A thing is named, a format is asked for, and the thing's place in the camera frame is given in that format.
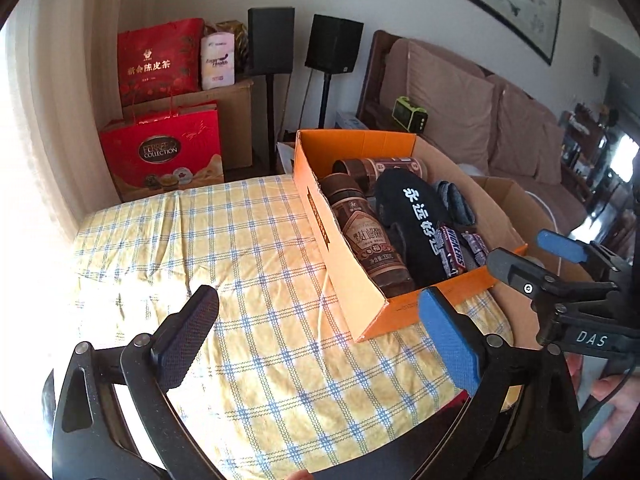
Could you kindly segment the person's right hand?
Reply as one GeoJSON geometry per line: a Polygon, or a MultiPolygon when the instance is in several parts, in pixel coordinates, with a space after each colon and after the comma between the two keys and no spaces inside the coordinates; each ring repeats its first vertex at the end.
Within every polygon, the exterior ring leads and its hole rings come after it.
{"type": "Polygon", "coordinates": [[[596,370],[601,359],[587,358],[587,378],[582,379],[584,357],[567,353],[565,359],[579,404],[590,396],[597,401],[606,400],[606,405],[592,421],[594,427],[587,430],[588,456],[600,460],[612,450],[638,408],[639,369],[597,379],[596,370]]]}

